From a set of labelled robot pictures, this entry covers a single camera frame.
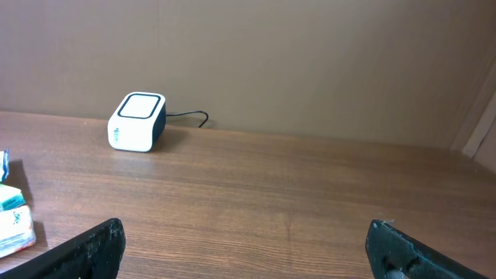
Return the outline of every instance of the white device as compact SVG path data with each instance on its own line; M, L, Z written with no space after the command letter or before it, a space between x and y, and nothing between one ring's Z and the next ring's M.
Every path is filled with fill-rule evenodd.
M117 150L148 152L165 128L165 97L129 93L108 121L108 142Z

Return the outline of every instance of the beige wall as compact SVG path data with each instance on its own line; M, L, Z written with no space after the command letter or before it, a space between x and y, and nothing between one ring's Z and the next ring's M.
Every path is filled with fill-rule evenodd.
M215 127L448 147L493 0L0 0L0 109L108 118L131 91Z

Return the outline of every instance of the wood grain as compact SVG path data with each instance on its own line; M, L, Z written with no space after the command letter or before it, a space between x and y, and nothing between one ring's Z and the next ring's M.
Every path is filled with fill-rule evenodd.
M371 278L371 219L496 277L496 177L458 153L168 126L113 150L106 121L0 112L11 186L38 243L7 270L110 218L119 278Z

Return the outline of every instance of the black cable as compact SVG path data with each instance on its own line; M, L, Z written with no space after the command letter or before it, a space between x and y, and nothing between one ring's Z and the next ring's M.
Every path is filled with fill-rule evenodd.
M180 113L171 113L171 114L168 114L166 115L167 117L168 116L179 116L179 115L187 115L187 114L191 114L191 113L203 113L205 115L205 120L203 120L203 122L200 124L200 126L198 128L201 128L203 126L203 124L205 124L208 120L208 113L207 112L204 112L204 111L191 111L191 112L180 112Z

